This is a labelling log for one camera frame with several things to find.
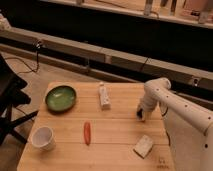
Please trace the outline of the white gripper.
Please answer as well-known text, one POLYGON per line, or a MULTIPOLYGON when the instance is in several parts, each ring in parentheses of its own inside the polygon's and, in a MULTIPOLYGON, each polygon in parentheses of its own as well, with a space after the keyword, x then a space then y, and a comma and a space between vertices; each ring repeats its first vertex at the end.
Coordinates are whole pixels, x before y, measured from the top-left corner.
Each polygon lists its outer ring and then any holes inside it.
POLYGON ((137 106, 137 112, 142 112, 143 118, 142 118, 142 122, 145 122, 147 118, 150 117, 151 113, 153 112, 154 108, 151 106, 147 106, 147 105, 143 105, 143 104, 139 104, 137 106))

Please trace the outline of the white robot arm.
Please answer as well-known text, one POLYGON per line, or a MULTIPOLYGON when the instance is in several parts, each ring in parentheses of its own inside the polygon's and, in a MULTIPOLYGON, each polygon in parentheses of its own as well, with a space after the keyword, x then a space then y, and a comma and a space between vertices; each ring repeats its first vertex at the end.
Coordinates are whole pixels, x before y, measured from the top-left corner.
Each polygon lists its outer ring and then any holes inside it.
POLYGON ((137 116, 145 121, 158 102, 171 108, 206 137, 200 171, 213 171, 213 111, 172 93, 170 88, 171 82, 165 77, 145 82, 145 94, 138 103, 137 116))

